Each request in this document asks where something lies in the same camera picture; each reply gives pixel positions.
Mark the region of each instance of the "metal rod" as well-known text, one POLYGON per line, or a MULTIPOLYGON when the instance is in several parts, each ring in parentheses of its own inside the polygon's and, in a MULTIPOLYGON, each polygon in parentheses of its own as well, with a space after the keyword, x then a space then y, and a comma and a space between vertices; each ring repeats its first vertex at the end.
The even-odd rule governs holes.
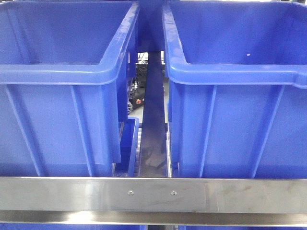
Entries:
POLYGON ((307 226, 306 214, 0 211, 1 222, 209 226, 307 226))
POLYGON ((172 177, 172 158, 171 158, 171 145, 169 136, 169 126, 167 124, 166 130, 166 159, 167 159, 167 177, 172 177))

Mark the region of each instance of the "blue plastic bin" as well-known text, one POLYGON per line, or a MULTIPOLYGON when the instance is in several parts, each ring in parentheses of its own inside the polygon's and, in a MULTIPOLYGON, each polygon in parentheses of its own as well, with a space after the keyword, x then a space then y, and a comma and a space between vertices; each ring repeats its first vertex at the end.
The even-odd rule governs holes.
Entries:
POLYGON ((120 140, 121 162, 115 166, 114 176, 133 177, 138 147, 139 119, 129 117, 125 122, 120 140))
POLYGON ((307 178, 307 7, 181 1, 163 16, 179 176, 307 178))
POLYGON ((0 176, 110 176, 136 2, 0 4, 0 176))
POLYGON ((145 225, 5 224, 1 230, 147 230, 145 225))

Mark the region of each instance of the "bin rim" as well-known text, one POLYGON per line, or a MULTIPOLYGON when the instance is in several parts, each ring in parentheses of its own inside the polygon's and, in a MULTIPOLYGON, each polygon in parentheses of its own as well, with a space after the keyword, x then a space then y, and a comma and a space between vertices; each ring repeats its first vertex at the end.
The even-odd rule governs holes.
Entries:
MULTIPOLYGON (((216 1, 215 3, 224 4, 229 2, 216 1)), ((307 9, 306 5, 296 2, 254 3, 296 4, 307 9)), ((164 4, 162 10, 166 68, 168 78, 171 81, 185 85, 293 85, 301 89, 307 89, 307 65, 188 63, 183 52, 170 4, 164 4)))
MULTIPOLYGON (((14 4, 9 1, 2 4, 14 4)), ((30 0, 25 2, 62 2, 58 0, 30 0)), ((115 81, 124 60, 133 28, 140 11, 136 1, 79 1, 63 2, 100 2, 131 3, 120 26, 110 41, 100 62, 95 65, 70 64, 0 64, 1 84, 39 84, 39 85, 104 85, 115 81)))

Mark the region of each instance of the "metal rivet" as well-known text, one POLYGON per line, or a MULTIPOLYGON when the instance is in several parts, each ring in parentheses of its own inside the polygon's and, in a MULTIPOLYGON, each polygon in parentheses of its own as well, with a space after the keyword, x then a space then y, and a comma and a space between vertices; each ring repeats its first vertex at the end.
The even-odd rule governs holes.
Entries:
POLYGON ((176 195, 177 195, 177 192, 176 192, 176 191, 173 191, 173 192, 171 192, 171 195, 172 195, 172 196, 176 196, 176 195))
POLYGON ((127 192, 127 194, 130 195, 130 196, 133 196, 133 195, 134 195, 134 192, 133 192, 132 190, 129 190, 129 191, 127 192))

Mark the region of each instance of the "stainless steel frame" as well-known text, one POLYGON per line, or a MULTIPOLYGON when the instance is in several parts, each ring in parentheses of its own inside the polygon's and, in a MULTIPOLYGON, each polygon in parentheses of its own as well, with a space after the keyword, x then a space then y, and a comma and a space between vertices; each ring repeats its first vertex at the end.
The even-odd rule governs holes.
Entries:
POLYGON ((166 177, 166 137, 161 52, 148 53, 140 177, 166 177))
POLYGON ((307 180, 0 178, 0 222, 307 226, 307 180))

